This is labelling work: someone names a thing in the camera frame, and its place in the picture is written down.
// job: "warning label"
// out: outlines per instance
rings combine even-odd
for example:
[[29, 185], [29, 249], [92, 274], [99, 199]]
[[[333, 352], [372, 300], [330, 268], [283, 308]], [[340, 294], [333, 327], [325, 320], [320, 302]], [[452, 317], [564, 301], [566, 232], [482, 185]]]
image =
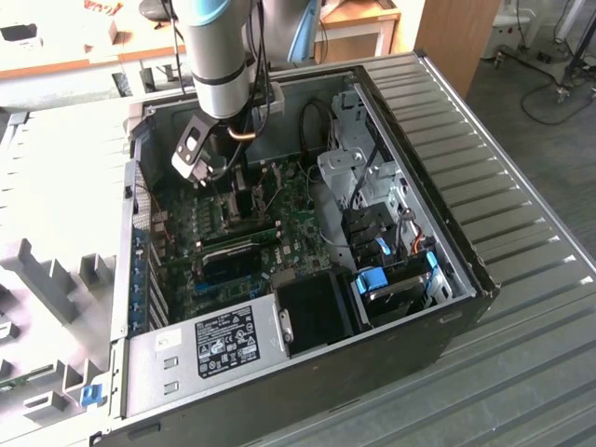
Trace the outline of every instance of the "warning label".
[[258, 360], [252, 308], [222, 314], [196, 324], [198, 375], [203, 379]]

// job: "wooden table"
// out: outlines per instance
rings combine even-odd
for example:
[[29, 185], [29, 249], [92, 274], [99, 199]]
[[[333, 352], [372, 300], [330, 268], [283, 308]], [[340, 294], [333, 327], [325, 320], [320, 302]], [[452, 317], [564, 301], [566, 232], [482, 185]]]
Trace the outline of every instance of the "wooden table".
[[[138, 12], [138, 2], [127, 2], [115, 17], [118, 36], [110, 47], [88, 48], [87, 51], [63, 51], [42, 48], [32, 54], [0, 60], [0, 80], [26, 76], [50, 75], [73, 70], [96, 70], [108, 75], [124, 73], [133, 95], [145, 93], [140, 72], [146, 68], [174, 63], [171, 28], [156, 24]], [[316, 40], [334, 40], [364, 34], [378, 34], [375, 56], [389, 54], [395, 24], [400, 14], [396, 9], [382, 9], [374, 0], [351, 0], [325, 18], [325, 33], [319, 26]], [[181, 61], [185, 47], [179, 41]]]
[[[390, 53], [393, 33], [399, 20], [400, 12], [396, 8], [382, 9], [374, 0], [347, 1], [323, 19], [324, 31], [321, 26], [318, 27], [316, 42], [325, 38], [334, 40], [377, 34], [374, 56], [386, 56]], [[354, 53], [350, 59], [363, 56], [356, 54], [356, 51]]]

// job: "floor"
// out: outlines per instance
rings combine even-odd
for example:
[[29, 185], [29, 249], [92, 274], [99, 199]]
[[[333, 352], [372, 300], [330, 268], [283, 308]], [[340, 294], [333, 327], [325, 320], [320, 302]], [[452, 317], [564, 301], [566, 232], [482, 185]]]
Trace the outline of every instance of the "floor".
[[[553, 26], [561, 14], [563, 1], [561, 5], [555, 3], [552, 17], [546, 20], [536, 39], [537, 46], [550, 48]], [[596, 0], [588, 0], [584, 8], [569, 34], [572, 45], [579, 40], [596, 9]], [[596, 54], [596, 39], [591, 52]], [[32, 86], [34, 93], [25, 100], [9, 95], [21, 95], [22, 90], [3, 92], [0, 95], [3, 104], [8, 101], [11, 107], [4, 112], [0, 108], [0, 135], [4, 134], [8, 112], [117, 97], [114, 86], [106, 84], [104, 79], [90, 79], [82, 84], [68, 77], [63, 74], [50, 78], [44, 86]], [[506, 61], [500, 70], [495, 70], [491, 62], [482, 61], [467, 102], [588, 252], [596, 256], [596, 201], [591, 200], [596, 193], [596, 126], [593, 124], [596, 103], [560, 126], [537, 124], [522, 112], [519, 101], [527, 91], [546, 82], [546, 77], [515, 61]], [[583, 105], [589, 97], [589, 87], [575, 89], [564, 104], [556, 102], [554, 88], [547, 88], [533, 95], [528, 106], [540, 117], [556, 120]]]

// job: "black cable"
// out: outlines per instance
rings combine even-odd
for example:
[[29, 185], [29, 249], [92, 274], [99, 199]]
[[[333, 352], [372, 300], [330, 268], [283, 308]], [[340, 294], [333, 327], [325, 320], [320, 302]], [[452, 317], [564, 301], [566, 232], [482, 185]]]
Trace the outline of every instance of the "black cable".
[[557, 86], [557, 87], [571, 87], [571, 86], [564, 86], [562, 84], [559, 84], [559, 82], [557, 81], [557, 78], [555, 76], [553, 76], [552, 74], [550, 74], [549, 72], [545, 72], [544, 70], [540, 70], [538, 67], [534, 67], [531, 63], [528, 63], [526, 61], [521, 60], [520, 58], [507, 53], [506, 51], [503, 51], [501, 49], [501, 52], [503, 54], [505, 54], [508, 58], [513, 59], [515, 62], [519, 63], [520, 65], [523, 65], [524, 67], [530, 68], [536, 72], [541, 73], [544, 76], [548, 76], [550, 79], [552, 79], [552, 82]]
[[534, 115], [532, 115], [530, 113], [530, 111], [527, 110], [526, 106], [525, 106], [525, 101], [532, 95], [534, 95], [535, 93], [537, 93], [540, 90], [543, 90], [545, 88], [549, 88], [550, 86], [552, 86], [552, 82], [549, 82], [548, 84], [545, 84], [544, 86], [540, 86], [537, 88], [533, 88], [532, 90], [530, 90], [529, 92], [527, 92], [525, 95], [523, 95], [520, 99], [520, 107], [522, 108], [523, 112], [531, 119], [533, 119], [536, 123], [545, 125], [545, 126], [559, 126], [560, 124], [563, 124], [564, 122], [566, 122], [567, 120], [569, 120], [571, 117], [577, 115], [578, 113], [580, 113], [582, 110], [587, 109], [588, 107], [590, 107], [592, 105], [592, 103], [594, 102], [594, 100], [590, 99], [586, 104], [582, 105], [581, 107], [578, 107], [577, 109], [575, 109], [572, 113], [570, 113], [569, 115], [567, 115], [565, 118], [562, 118], [558, 121], [545, 121], [543, 119], [540, 118], [536, 118]]
[[[257, 67], [256, 67], [256, 75], [255, 75], [255, 79], [254, 79], [254, 83], [252, 84], [252, 89], [251, 89], [251, 95], [249, 96], [249, 100], [247, 102], [247, 113], [246, 116], [244, 118], [244, 126], [242, 129], [242, 132], [245, 133], [248, 129], [249, 129], [249, 123], [251, 122], [250, 117], [251, 117], [251, 108], [252, 108], [252, 104], [254, 103], [254, 96], [256, 94], [257, 91], [257, 79], [256, 76], [259, 75], [259, 71], [261, 69], [261, 50], [263, 48], [259, 47], [259, 52], [258, 52], [258, 56], [257, 56]], [[227, 163], [225, 165], [225, 167], [223, 167], [222, 171], [219, 172], [218, 174], [212, 176], [210, 178], [210, 180], [212, 182], [217, 182], [218, 180], [222, 179], [222, 177], [227, 173], [227, 171], [230, 170], [230, 168], [234, 165], [236, 165], [237, 161], [240, 159], [240, 157], [244, 154], [244, 152], [249, 148], [249, 142], [239, 142], [238, 146], [236, 148], [236, 151], [232, 154], [232, 158], [230, 158], [229, 163]]]
[[320, 61], [318, 63], [324, 63], [329, 52], [329, 37], [327, 36], [327, 28], [325, 28], [325, 23], [323, 23], [323, 20], [319, 19], [318, 22], [320, 23], [320, 29], [323, 31], [323, 42], [321, 43]]
[[400, 253], [400, 246], [401, 246], [401, 226], [403, 225], [403, 215], [408, 211], [411, 211], [411, 209], [404, 208], [403, 210], [400, 211], [400, 215], [398, 216], [398, 244], [396, 246], [396, 248], [398, 250], [398, 254]]
[[269, 95], [271, 93], [271, 81], [269, 80], [269, 62], [267, 61], [267, 51], [264, 47], [264, 8], [263, 8], [263, 0], [259, 0], [257, 2], [257, 11], [259, 12], [259, 28], [260, 28], [260, 37], [261, 42], [259, 45], [259, 49], [263, 51], [263, 75], [264, 75], [264, 96], [265, 96], [265, 116], [263, 118], [263, 122], [261, 126], [257, 129], [256, 136], [257, 138], [263, 135], [263, 131], [265, 126], [267, 125], [267, 121], [269, 120], [269, 114], [271, 112], [271, 98]]
[[356, 200], [356, 196], [358, 195], [360, 188], [364, 184], [364, 178], [366, 177], [366, 171], [373, 164], [374, 158], [376, 157], [376, 155], [379, 152], [379, 147], [381, 147], [380, 143], [375, 144], [374, 148], [372, 149], [371, 156], [369, 156], [369, 159], [366, 160], [366, 165], [364, 165], [364, 169], [362, 170], [362, 173], [360, 174], [360, 178], [358, 179], [358, 182], [356, 183], [356, 187], [354, 188], [354, 192], [352, 193], [352, 197], [350, 198], [350, 203], [348, 206], [349, 210], [351, 210], [352, 207], [354, 206], [354, 201]]
[[561, 16], [557, 20], [557, 24], [555, 25], [554, 29], [552, 30], [552, 40], [555, 43], [558, 43], [557, 41], [559, 40], [559, 39], [557, 39], [557, 28], [559, 28], [559, 25], [561, 24], [562, 18], [565, 17], [565, 12], [567, 12], [567, 8], [569, 7], [569, 4], [570, 3], [571, 3], [571, 0], [567, 0], [567, 3], [565, 3], [565, 7], [562, 9]]
[[170, 1], [168, 11], [168, 8], [166, 7], [166, 0], [161, 0], [161, 6], [164, 8], [164, 11], [166, 11], [166, 14], [168, 14], [169, 16], [169, 25], [171, 26], [172, 33], [174, 35], [174, 56], [176, 57], [176, 68], [178, 69], [178, 81], [180, 82], [180, 89], [183, 91], [183, 95], [185, 95], [186, 90], [184, 89], [183, 72], [181, 69], [180, 54], [178, 51], [178, 34], [180, 34], [180, 32], [176, 28], [176, 21], [174, 20], [174, 5]]
[[[300, 152], [302, 154], [302, 157], [305, 157], [308, 155], [308, 148], [306, 147], [306, 137], [305, 137], [305, 116], [306, 116], [306, 109], [308, 108], [308, 106], [313, 106], [313, 107], [315, 107], [315, 109], [317, 109], [318, 114], [321, 117], [321, 120], [322, 120], [323, 116], [325, 116], [325, 115], [329, 119], [329, 126], [327, 129], [327, 140], [329, 140], [330, 134], [333, 133], [334, 114], [333, 114], [333, 110], [330, 107], [330, 105], [318, 98], [311, 98], [310, 100], [308, 100], [306, 102], [306, 104], [303, 105], [302, 109], [300, 110], [300, 114], [298, 116], [298, 141], [300, 143]], [[321, 136], [323, 139], [325, 138], [325, 132], [322, 131], [322, 129], [321, 129]]]
[[[265, 56], [265, 47], [264, 47], [264, 14], [263, 14], [263, 4], [262, 2], [259, 0], [257, 2], [257, 8], [259, 8], [259, 19], [260, 19], [260, 28], [261, 28], [261, 42], [259, 44], [259, 50], [258, 52], [256, 52], [256, 48], [254, 47], [254, 39], [253, 39], [253, 32], [252, 32], [252, 15], [249, 17], [249, 22], [248, 22], [248, 33], [249, 33], [249, 46], [251, 47], [251, 51], [254, 51], [257, 56], [257, 67], [256, 67], [256, 71], [255, 71], [255, 78], [254, 78], [254, 82], [252, 84], [252, 89], [251, 89], [251, 95], [249, 96], [249, 100], [247, 102], [247, 112], [246, 112], [246, 117], [244, 119], [244, 126], [243, 126], [243, 130], [242, 133], [246, 133], [246, 131], [249, 128], [249, 123], [251, 122], [250, 117], [251, 117], [251, 108], [254, 105], [254, 97], [256, 95], [256, 90], [258, 87], [258, 77], [259, 77], [259, 72], [263, 71], [264, 72], [264, 77], [265, 77], [265, 83], [267, 84], [267, 86], [265, 87], [265, 90], [267, 92], [266, 94], [266, 101], [267, 101], [267, 115], [265, 117], [269, 117], [269, 110], [270, 110], [270, 100], [269, 100], [269, 94], [268, 94], [268, 83], [269, 83], [269, 74], [267, 72], [267, 57]], [[218, 180], [222, 179], [222, 177], [227, 173], [227, 171], [230, 170], [230, 168], [232, 168], [234, 165], [236, 165], [236, 163], [238, 162], [238, 160], [240, 159], [240, 157], [244, 154], [244, 152], [249, 148], [250, 146], [250, 142], [239, 142], [236, 151], [232, 154], [232, 158], [230, 158], [230, 161], [225, 165], [225, 167], [216, 175], [213, 175], [210, 180], [212, 182], [217, 182]]]
[[518, 0], [518, 5], [515, 8], [515, 15], [518, 18], [518, 28], [520, 30], [520, 34], [521, 34], [521, 44], [523, 45], [523, 50], [522, 52], [526, 52], [526, 50], [528, 49], [528, 47], [525, 45], [525, 35], [523, 35], [523, 30], [522, 30], [522, 24], [520, 23], [520, 0]]

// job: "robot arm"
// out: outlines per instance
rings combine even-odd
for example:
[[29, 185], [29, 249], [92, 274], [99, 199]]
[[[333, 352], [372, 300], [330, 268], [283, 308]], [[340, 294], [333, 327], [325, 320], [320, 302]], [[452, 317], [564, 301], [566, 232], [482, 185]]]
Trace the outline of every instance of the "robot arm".
[[[310, 56], [320, 0], [263, 0], [264, 35], [270, 61], [303, 61]], [[216, 119], [237, 115], [249, 99], [243, 28], [257, 14], [250, 14], [251, 0], [174, 0], [184, 36], [196, 94], [201, 109]], [[255, 35], [256, 47], [259, 46]]]
[[[184, 178], [205, 184], [216, 180], [215, 171], [222, 163], [228, 168], [234, 165], [237, 154], [259, 135], [239, 134], [229, 126], [235, 121], [248, 126], [253, 107], [248, 104], [254, 99], [247, 67], [248, 21], [252, 20], [254, 30], [263, 27], [264, 45], [261, 46], [261, 34], [256, 32], [254, 45], [260, 48], [259, 53], [266, 47], [267, 59], [303, 61], [312, 55], [320, 0], [174, 0], [173, 5], [201, 110], [193, 115], [179, 140], [172, 165]], [[254, 8], [259, 14], [251, 14]], [[262, 74], [266, 75], [268, 67], [261, 65]], [[225, 132], [221, 132], [223, 122], [228, 123]], [[240, 142], [232, 155], [219, 150], [232, 140]]]

